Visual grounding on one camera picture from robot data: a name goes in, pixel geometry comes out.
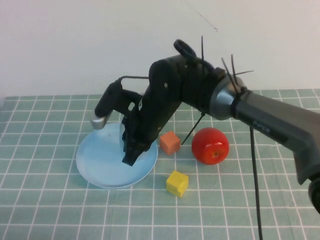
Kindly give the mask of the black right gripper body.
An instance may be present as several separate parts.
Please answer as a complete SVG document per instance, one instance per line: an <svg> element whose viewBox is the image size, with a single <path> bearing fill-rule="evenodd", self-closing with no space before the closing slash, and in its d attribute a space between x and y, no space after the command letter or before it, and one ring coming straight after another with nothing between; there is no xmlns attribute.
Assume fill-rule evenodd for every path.
<svg viewBox="0 0 320 240"><path fill-rule="evenodd" d="M180 90L148 86L125 117L135 127L138 143L151 143L181 104Z"/></svg>

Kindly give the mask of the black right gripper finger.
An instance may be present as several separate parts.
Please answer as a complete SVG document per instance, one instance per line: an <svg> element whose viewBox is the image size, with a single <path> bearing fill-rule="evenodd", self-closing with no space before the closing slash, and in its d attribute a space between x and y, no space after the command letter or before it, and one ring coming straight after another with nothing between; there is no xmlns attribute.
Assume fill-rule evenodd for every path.
<svg viewBox="0 0 320 240"><path fill-rule="evenodd" d="M135 127L129 121L128 117L124 117L121 121L121 127L123 128L123 133L121 134L121 140L123 141L123 152L124 157L122 162L133 166L138 158L137 155L137 145L138 141L135 138Z"/></svg>
<svg viewBox="0 0 320 240"><path fill-rule="evenodd" d="M150 147L151 147L151 143L150 142L147 142L147 143L145 143L145 142L140 142L140 143L138 143L137 144L137 149L136 149L136 151L137 151L137 157L139 157L141 154L143 154L144 152L147 152L149 149L150 149Z"/></svg>

